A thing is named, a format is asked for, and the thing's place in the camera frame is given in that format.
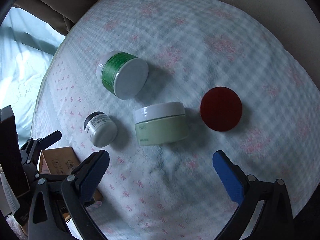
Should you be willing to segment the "small black-lidded white jar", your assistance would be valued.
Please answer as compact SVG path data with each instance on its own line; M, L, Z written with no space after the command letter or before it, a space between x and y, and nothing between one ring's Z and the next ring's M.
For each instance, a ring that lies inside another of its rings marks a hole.
M103 112L93 112L84 121L84 131L89 136L91 143L98 148L103 148L112 143L118 128L114 121Z

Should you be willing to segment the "red and silver jar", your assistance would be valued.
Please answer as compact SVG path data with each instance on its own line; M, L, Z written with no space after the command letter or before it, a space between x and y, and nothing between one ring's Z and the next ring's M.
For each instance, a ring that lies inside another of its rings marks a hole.
M233 129L242 117L242 102L230 88L215 87L204 94L200 116L207 127L217 132Z

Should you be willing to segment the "checkered floral bed sheet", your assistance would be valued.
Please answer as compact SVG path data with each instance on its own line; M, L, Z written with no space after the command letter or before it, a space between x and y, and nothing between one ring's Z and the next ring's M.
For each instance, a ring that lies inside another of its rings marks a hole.
M122 51L143 59L141 91L121 100L97 80L100 59ZM240 122L217 132L200 116L210 89L242 102ZM181 102L188 136L140 146L133 112ZM96 148L85 118L118 125L92 217L109 239L214 239L236 208L212 166L223 150L246 174L282 179L298 214L319 184L319 90L282 44L245 12L218 0L100 0L71 29L41 84L31 136L62 132L80 160Z

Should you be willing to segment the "open cardboard box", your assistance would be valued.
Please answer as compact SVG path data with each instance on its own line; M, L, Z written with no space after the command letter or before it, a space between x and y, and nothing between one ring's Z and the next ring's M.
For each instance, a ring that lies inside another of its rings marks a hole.
M42 174L70 175L79 165L80 161L71 146L42 150L40 153L39 171ZM102 206L102 200L101 193L96 190L93 194L93 200L88 205L86 204L87 210L93 211L99 208ZM70 219L66 209L62 214L66 221Z

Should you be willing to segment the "pale green cream jar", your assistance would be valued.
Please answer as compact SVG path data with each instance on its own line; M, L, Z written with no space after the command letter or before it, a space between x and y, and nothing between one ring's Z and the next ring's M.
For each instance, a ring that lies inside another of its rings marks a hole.
M188 136L188 124L181 102L158 103L133 112L140 146L177 142Z

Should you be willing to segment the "light blue sheer curtain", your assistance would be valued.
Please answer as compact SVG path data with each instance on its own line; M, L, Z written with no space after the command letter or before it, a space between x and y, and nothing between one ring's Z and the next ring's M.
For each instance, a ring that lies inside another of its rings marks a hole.
M0 104L12 107L20 145L30 137L41 82L64 39L20 8L12 7L1 24Z

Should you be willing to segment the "green-labelled white jar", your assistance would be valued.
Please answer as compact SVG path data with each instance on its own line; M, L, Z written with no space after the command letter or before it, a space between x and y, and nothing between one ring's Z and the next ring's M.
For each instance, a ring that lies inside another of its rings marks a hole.
M97 80L121 100L135 97L149 74L148 64L132 54L111 51L103 56L96 69Z

